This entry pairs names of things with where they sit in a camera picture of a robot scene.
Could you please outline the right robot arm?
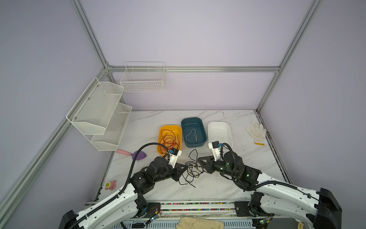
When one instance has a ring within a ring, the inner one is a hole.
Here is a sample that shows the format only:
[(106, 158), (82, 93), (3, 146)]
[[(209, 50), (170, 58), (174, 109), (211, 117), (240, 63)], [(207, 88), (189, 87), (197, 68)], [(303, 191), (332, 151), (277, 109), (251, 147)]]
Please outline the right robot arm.
[(214, 156), (197, 159), (206, 172), (219, 172), (231, 179), (251, 199), (241, 210), (252, 217), (280, 215), (306, 223), (315, 229), (340, 229), (342, 208), (333, 193), (298, 187), (277, 180), (243, 163), (234, 152), (224, 154), (222, 160)]

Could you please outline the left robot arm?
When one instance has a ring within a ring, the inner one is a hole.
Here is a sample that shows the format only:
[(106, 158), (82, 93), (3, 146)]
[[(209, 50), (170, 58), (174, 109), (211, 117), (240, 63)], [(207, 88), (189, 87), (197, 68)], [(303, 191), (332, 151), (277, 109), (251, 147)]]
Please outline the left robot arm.
[(179, 181), (187, 166), (177, 163), (182, 154), (176, 148), (165, 149), (164, 156), (156, 157), (149, 166), (133, 173), (137, 157), (133, 158), (124, 186), (107, 198), (78, 213), (73, 210), (62, 217), (60, 229), (108, 229), (133, 217), (142, 217), (148, 211), (144, 194), (150, 192), (156, 182), (166, 179)]

